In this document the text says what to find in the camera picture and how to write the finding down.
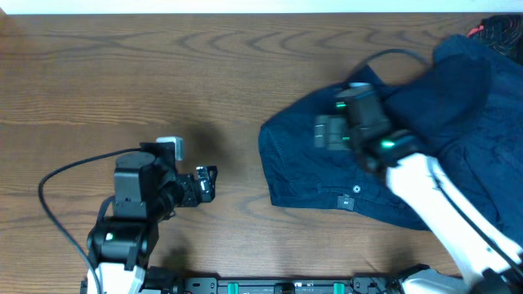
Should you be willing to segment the dark blue shorts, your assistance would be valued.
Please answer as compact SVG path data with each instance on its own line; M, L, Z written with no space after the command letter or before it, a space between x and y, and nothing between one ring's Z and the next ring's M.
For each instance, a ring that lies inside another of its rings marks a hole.
M336 95L352 82L384 84L365 66L343 82L302 97L261 125L258 149L271 204L345 210L407 229L427 229L409 205L360 168L351 151L315 147L316 117L335 114Z

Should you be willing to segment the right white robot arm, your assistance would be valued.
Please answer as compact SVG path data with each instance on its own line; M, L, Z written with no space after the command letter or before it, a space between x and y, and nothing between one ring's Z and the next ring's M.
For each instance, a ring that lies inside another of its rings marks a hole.
M335 102L336 114L315 120L315 146L350 150L361 169L384 180L418 214L461 274L423 265L395 278L388 292L520 293L521 246L476 210L411 131L392 123L373 87L355 83Z

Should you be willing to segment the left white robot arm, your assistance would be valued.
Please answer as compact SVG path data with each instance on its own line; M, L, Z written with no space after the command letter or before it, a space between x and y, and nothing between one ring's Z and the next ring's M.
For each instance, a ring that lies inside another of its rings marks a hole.
M172 155L144 151L117 158L114 196L103 202L87 237L93 266L84 293L183 293L183 279L169 269L150 267L159 223L178 207L197 207L215 198L217 167L180 174Z

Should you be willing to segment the dark blue clothes pile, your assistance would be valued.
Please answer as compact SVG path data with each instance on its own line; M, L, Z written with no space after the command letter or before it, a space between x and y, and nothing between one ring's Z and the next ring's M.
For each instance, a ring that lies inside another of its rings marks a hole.
M522 67L454 35L435 64L386 98L387 112L499 231L522 242Z

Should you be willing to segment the black patterned garment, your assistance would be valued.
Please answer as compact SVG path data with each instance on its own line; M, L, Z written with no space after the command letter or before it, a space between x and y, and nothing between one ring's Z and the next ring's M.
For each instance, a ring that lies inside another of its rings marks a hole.
M522 64L522 15L496 15L483 19L471 29L468 38Z

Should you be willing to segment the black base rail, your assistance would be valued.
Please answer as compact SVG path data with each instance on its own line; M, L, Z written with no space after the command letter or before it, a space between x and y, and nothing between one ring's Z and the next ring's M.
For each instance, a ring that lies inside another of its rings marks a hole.
M359 274L342 278L184 277L170 269L149 269L139 294L452 294L467 293L465 283L428 266L398 276Z

